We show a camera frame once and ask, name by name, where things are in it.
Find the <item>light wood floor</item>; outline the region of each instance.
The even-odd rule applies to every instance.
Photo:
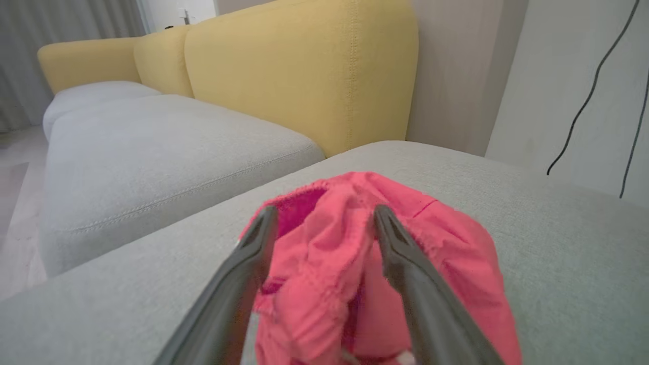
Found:
[[[0,136],[0,301],[47,278],[38,253],[46,154],[41,127]]]

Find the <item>yellow cushion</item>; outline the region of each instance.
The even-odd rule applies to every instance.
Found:
[[[193,97],[185,67],[185,36],[190,26],[173,27],[141,37],[135,63],[142,84],[164,94]]]
[[[194,25],[196,99],[275,122],[332,156],[403,140],[417,67],[408,0],[278,0]]]
[[[93,82],[140,82],[133,58],[137,40],[112,38],[48,44],[38,50],[38,61],[55,94]]]

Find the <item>red cloth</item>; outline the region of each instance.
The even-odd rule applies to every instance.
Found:
[[[373,214],[387,204],[506,364],[522,363],[493,241],[462,212],[375,173],[317,181],[278,209],[268,280],[255,300],[261,365],[395,363],[410,349],[400,295],[382,273]]]

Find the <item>gray sofa seat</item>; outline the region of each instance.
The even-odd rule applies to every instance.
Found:
[[[43,115],[45,138],[49,140],[54,123],[69,111],[91,108],[107,101],[153,95],[162,95],[162,93],[132,81],[96,82],[62,90],[54,96],[54,100]]]
[[[45,169],[47,274],[322,159],[297,132],[178,95],[69,111],[56,121]]]
[[[348,171],[381,173],[482,223],[496,244],[525,364],[649,358],[647,210],[465,153],[379,142],[233,197],[0,303],[1,362],[150,364],[264,200]],[[253,358],[248,348],[245,362]]]

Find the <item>black cable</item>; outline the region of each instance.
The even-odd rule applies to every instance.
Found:
[[[629,168],[631,167],[631,160],[633,160],[633,152],[635,151],[635,144],[638,143],[638,135],[640,135],[640,128],[643,126],[644,110],[647,108],[647,96],[649,95],[649,73],[647,74],[647,84],[644,89],[644,103],[643,111],[640,112],[640,120],[638,121],[638,129],[635,131],[635,138],[631,146],[631,153],[629,154],[629,161],[626,163],[626,171],[624,172],[624,179],[622,180],[622,191],[620,191],[620,199],[624,195],[624,188],[626,187],[626,177],[629,175]]]
[[[602,66],[604,65],[604,62],[606,62],[606,59],[611,55],[613,50],[617,47],[617,44],[620,42],[622,39],[622,36],[624,36],[624,33],[626,33],[626,30],[629,28],[629,24],[631,24],[631,20],[633,19],[633,16],[635,15],[635,10],[638,9],[638,4],[640,3],[640,0],[635,0],[635,4],[633,6],[633,9],[631,10],[631,14],[629,15],[629,19],[626,21],[626,24],[624,25],[624,28],[622,28],[622,32],[620,35],[617,36],[617,39],[615,40],[615,43],[611,46],[609,51],[606,53],[604,58],[600,61],[599,66],[597,66],[597,71],[595,71],[595,79],[593,81],[593,87],[591,88],[591,92],[588,94],[588,97],[586,98],[586,102],[582,105],[582,108],[579,109],[579,112],[577,115],[574,117],[572,120],[572,125],[570,126],[570,131],[568,132],[568,138],[566,138],[566,143],[563,145],[563,149],[561,150],[561,153],[557,158],[553,161],[553,163],[550,165],[548,168],[548,172],[546,175],[550,174],[550,170],[554,167],[554,165],[559,162],[563,154],[565,153],[566,149],[568,148],[568,144],[570,143],[570,138],[572,138],[572,131],[574,130],[574,125],[577,123],[577,119],[579,119],[579,116],[582,114],[583,110],[586,108],[586,105],[588,105],[588,102],[591,101],[591,98],[593,97],[593,93],[595,92],[595,86],[597,86],[597,80],[600,77],[600,70],[602,69]]]

